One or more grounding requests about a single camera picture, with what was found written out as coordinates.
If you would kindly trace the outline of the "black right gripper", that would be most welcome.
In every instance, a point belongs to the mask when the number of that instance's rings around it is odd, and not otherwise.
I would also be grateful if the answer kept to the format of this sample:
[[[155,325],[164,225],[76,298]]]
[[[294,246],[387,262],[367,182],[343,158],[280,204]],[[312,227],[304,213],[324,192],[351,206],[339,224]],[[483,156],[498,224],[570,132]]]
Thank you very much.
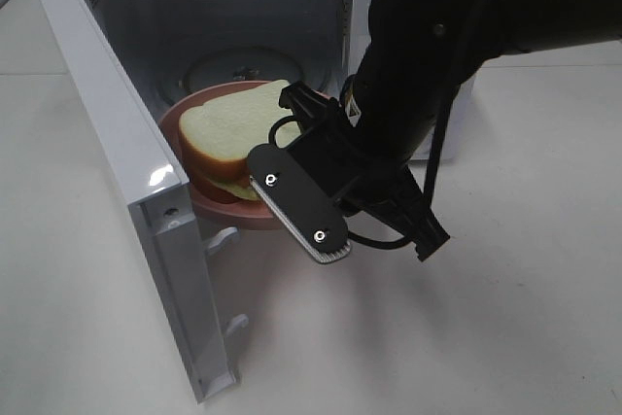
[[[420,260],[449,240],[407,165],[372,156],[350,141],[353,127],[336,99],[296,82],[281,91],[279,106],[292,112],[301,134],[285,150],[272,144],[252,148],[250,184],[314,262],[344,259],[349,240],[377,250],[412,244]],[[348,231],[344,218],[360,212],[400,238],[381,241]]]

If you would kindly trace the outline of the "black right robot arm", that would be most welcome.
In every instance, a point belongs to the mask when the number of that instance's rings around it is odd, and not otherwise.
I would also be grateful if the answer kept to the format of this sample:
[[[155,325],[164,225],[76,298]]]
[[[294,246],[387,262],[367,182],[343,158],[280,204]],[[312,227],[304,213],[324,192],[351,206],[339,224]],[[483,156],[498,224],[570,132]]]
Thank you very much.
[[[339,96],[285,87],[279,104],[300,135],[247,159],[253,189],[319,264],[353,243],[435,253],[448,233],[432,199],[461,85],[502,55],[619,39],[621,0],[371,0],[367,20]]]

